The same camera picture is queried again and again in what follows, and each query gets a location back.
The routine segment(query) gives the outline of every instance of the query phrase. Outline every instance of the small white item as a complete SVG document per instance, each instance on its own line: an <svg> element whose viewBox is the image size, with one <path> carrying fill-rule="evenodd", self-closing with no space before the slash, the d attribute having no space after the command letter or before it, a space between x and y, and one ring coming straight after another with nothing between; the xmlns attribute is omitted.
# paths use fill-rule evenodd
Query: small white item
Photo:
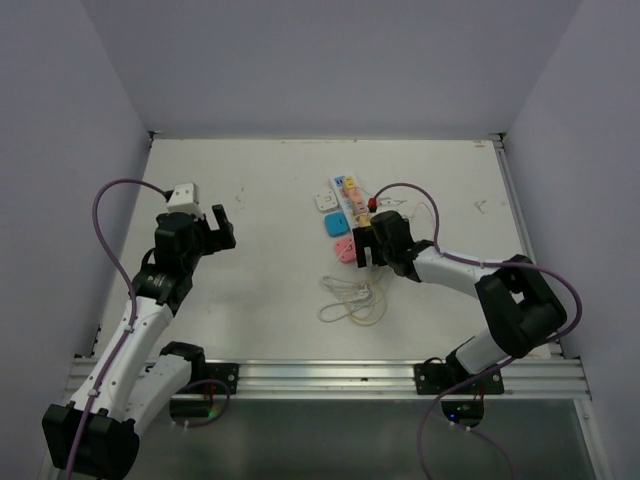
<svg viewBox="0 0 640 480"><path fill-rule="evenodd" d="M315 199L318 210L320 210L321 212L333 210L338 206L338 200L331 190L323 190L315 196Z"/></svg>
<svg viewBox="0 0 640 480"><path fill-rule="evenodd" d="M167 210L169 213L182 212L199 219L204 218L198 200L198 186L195 183L183 183L173 187Z"/></svg>

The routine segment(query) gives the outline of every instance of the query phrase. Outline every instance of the red plug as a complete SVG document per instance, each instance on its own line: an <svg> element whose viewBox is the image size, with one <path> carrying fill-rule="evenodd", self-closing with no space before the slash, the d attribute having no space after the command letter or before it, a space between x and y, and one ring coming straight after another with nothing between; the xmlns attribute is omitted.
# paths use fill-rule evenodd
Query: red plug
<svg viewBox="0 0 640 480"><path fill-rule="evenodd" d="M376 210L378 209L378 201L376 200L376 197L371 197L369 199L369 201L367 202L367 207L369 207L369 211L371 213L376 213Z"/></svg>

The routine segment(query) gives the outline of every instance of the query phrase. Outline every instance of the scuff mark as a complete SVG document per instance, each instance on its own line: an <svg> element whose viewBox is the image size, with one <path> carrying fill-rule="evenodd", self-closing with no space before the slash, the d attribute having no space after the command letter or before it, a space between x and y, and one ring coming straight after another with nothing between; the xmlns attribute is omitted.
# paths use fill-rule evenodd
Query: scuff mark
<svg viewBox="0 0 640 480"><path fill-rule="evenodd" d="M478 211L484 215L484 210L482 210L482 205L484 205L485 203L487 203L486 200L480 200L477 202L473 202L473 205L478 209Z"/></svg>

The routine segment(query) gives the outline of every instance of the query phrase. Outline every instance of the white table surface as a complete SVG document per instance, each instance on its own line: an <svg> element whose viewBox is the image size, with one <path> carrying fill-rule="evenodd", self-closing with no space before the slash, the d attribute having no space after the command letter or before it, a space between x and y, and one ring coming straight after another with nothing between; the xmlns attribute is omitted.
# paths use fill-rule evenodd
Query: white table surface
<svg viewBox="0 0 640 480"><path fill-rule="evenodd" d="M324 324L318 308L332 296L319 278L337 264L314 195L328 178L354 172L374 192L414 182L432 193L448 250L487 258L521 253L515 221L491 142L327 140L156 140L144 179L163 189L189 181L201 206L222 203L235 226L235 250L204 257L194 287L153 354L171 340L195 343L224 359L417 359L444 356L486 328L477 300L444 287L395 278L389 308L375 326ZM410 214L418 194L394 189ZM155 217L165 207L142 190L122 253L133 276L153 246ZM421 208L414 238L431 238ZM354 264L334 273L358 278ZM117 277L102 319L101 354L121 317L126 288ZM548 357L547 347L537 357Z"/></svg>

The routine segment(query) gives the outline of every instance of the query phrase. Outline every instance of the white power strip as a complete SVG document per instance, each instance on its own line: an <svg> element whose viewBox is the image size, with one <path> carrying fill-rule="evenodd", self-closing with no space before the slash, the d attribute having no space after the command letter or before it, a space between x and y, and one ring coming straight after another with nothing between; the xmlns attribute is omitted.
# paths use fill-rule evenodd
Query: white power strip
<svg viewBox="0 0 640 480"><path fill-rule="evenodd" d="M338 204L340 205L342 213L344 213L344 216L347 218L349 228L353 230L359 225L356 221L356 214L353 212L353 208L351 208L351 202L349 201L349 198L347 198L346 192L342 188L344 185L344 179L346 177L353 178L353 181L356 183L356 187L360 187L360 182L358 181L356 176L350 172L343 175L337 175L335 177L329 177L329 184L331 185L333 193L336 194L336 198L338 199Z"/></svg>

